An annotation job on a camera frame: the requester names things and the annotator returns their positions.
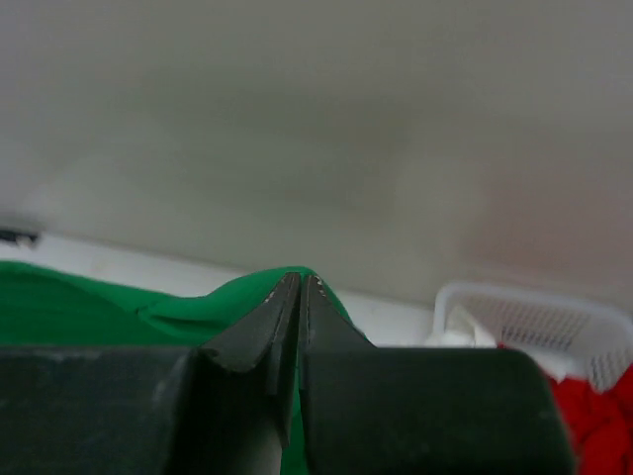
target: laundry basket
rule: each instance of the laundry basket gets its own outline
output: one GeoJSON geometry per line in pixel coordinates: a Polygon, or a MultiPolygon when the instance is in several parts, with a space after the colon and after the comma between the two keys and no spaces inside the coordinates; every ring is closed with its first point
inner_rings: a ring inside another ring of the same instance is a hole
{"type": "Polygon", "coordinates": [[[633,363],[633,320],[583,299],[493,284],[454,282],[437,294],[433,332],[463,307],[495,339],[519,349],[565,353],[598,391],[606,391],[633,363]]]}

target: green cloth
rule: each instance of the green cloth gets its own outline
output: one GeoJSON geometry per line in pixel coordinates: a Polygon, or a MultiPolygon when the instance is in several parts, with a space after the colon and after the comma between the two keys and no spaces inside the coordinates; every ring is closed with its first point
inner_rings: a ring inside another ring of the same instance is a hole
{"type": "MultiPolygon", "coordinates": [[[[220,333],[263,302],[282,267],[240,277],[203,297],[184,298],[13,261],[0,261],[0,344],[190,344],[220,333]]],[[[327,287],[337,310],[348,318],[327,287]]],[[[292,441],[282,474],[308,474],[297,386],[292,441]]]]}

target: red fabric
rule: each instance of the red fabric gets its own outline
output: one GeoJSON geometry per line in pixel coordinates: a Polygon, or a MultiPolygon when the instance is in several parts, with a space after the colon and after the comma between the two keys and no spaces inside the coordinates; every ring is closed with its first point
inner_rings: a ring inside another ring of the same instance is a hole
{"type": "Polygon", "coordinates": [[[587,381],[552,381],[552,391],[581,458],[580,475],[633,475],[633,367],[596,393],[587,381]]]}

